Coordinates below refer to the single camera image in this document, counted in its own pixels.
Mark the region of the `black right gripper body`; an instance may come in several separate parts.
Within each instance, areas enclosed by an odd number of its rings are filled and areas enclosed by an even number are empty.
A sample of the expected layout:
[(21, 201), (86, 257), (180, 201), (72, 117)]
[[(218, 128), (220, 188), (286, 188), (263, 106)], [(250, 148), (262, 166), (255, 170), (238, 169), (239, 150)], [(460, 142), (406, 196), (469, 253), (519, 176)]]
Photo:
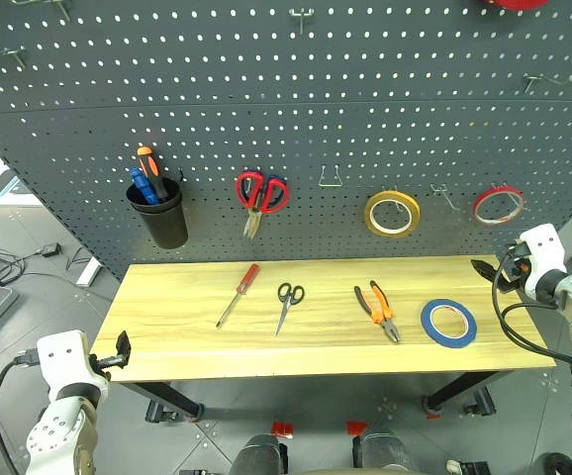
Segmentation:
[(529, 246), (523, 241), (510, 245), (501, 257), (494, 277), (494, 287), (506, 294), (524, 287), (531, 272)]

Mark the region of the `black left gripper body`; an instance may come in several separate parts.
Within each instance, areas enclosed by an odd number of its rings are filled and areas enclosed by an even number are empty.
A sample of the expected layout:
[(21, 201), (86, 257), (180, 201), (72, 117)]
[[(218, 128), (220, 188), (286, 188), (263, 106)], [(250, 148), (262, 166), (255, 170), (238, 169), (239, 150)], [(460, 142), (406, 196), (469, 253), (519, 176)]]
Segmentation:
[(99, 359), (96, 354), (91, 353), (89, 355), (89, 365), (92, 371), (97, 375), (104, 377), (107, 381), (111, 380), (111, 374), (107, 371), (107, 368), (119, 366), (119, 364), (119, 355), (109, 356), (101, 359)]

